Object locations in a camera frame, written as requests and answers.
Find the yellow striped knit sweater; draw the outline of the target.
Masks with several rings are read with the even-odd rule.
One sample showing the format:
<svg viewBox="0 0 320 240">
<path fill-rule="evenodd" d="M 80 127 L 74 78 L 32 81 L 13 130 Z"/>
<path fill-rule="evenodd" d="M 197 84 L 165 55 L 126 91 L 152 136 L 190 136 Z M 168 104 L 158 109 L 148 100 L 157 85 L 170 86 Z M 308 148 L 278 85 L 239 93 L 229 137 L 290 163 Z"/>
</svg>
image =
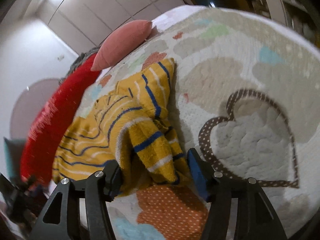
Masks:
<svg viewBox="0 0 320 240">
<path fill-rule="evenodd" d="M 86 117 L 76 117 L 58 145 L 52 179 L 82 180 L 116 161 L 122 195 L 150 185 L 182 186 L 191 180 L 168 102 L 176 64 L 163 59 L 120 80 Z"/>
</svg>

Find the red floral quilt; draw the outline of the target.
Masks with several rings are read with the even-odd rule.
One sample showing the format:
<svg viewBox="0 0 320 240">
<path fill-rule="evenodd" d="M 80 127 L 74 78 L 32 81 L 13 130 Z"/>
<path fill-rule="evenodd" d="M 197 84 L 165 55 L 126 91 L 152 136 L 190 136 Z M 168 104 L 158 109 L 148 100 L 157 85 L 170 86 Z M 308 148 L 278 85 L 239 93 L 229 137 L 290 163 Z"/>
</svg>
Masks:
<svg viewBox="0 0 320 240">
<path fill-rule="evenodd" d="M 39 184 L 49 184 L 58 145 L 73 121 L 84 91 L 100 75 L 99 71 L 91 71 L 96 55 L 89 56 L 59 85 L 33 121 L 20 161 L 22 181 L 34 177 Z"/>
</svg>

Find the teal chair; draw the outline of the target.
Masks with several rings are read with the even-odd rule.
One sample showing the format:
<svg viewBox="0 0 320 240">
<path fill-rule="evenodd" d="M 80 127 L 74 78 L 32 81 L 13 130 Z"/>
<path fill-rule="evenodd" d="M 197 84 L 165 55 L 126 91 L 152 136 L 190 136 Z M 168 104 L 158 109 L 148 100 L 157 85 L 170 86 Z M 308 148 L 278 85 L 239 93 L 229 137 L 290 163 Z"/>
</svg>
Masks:
<svg viewBox="0 0 320 240">
<path fill-rule="evenodd" d="M 26 143 L 25 139 L 4 139 L 4 154 L 7 173 L 11 181 L 20 177 L 20 161 Z"/>
</svg>

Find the patterned patchwork bed cover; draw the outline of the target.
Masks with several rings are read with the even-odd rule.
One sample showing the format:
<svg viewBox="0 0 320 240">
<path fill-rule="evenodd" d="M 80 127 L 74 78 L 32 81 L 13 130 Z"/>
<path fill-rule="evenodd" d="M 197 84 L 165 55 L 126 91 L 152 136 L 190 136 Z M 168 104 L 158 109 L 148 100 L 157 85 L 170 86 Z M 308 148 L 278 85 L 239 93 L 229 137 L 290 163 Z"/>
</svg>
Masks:
<svg viewBox="0 0 320 240">
<path fill-rule="evenodd" d="M 288 237 L 319 209 L 319 49 L 295 31 L 231 9 L 202 9 L 158 33 L 82 97 L 77 116 L 143 66 L 176 62 L 169 119 L 182 150 L 264 185 Z"/>
</svg>

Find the grey cloth behind quilt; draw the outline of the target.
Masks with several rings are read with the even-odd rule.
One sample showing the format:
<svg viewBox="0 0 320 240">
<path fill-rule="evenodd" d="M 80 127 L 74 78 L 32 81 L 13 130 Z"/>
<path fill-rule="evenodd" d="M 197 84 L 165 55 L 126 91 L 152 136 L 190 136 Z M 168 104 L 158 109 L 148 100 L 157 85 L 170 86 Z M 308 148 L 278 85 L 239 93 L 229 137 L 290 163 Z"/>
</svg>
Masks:
<svg viewBox="0 0 320 240">
<path fill-rule="evenodd" d="M 67 74 L 64 77 L 59 79 L 59 85 L 62 85 L 65 79 L 67 79 L 67 77 L 73 74 L 79 66 L 81 66 L 90 56 L 97 53 L 99 49 L 100 49 L 100 46 L 94 47 L 85 53 L 81 53 L 78 56 L 78 58 L 72 63 Z"/>
</svg>

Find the pink pillow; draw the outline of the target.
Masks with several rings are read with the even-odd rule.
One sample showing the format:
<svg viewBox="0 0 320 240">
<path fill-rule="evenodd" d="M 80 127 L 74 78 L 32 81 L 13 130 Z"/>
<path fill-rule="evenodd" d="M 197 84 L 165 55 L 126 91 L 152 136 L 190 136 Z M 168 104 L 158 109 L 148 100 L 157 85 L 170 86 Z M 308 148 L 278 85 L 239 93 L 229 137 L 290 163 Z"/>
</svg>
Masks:
<svg viewBox="0 0 320 240">
<path fill-rule="evenodd" d="M 92 72 L 114 67 L 139 47 L 152 31 L 152 22 L 134 20 L 113 31 L 103 42 L 93 61 Z"/>
</svg>

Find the white glossy wardrobe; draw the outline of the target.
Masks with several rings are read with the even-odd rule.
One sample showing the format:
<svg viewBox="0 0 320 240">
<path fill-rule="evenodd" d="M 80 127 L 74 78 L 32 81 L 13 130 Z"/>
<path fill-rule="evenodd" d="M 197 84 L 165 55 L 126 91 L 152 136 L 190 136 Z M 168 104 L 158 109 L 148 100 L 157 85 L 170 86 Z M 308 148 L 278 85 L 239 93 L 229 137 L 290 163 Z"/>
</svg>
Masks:
<svg viewBox="0 0 320 240">
<path fill-rule="evenodd" d="M 26 12 L 27 39 L 60 39 L 77 54 L 96 47 L 133 20 L 154 20 L 184 0 L 32 0 Z"/>
</svg>

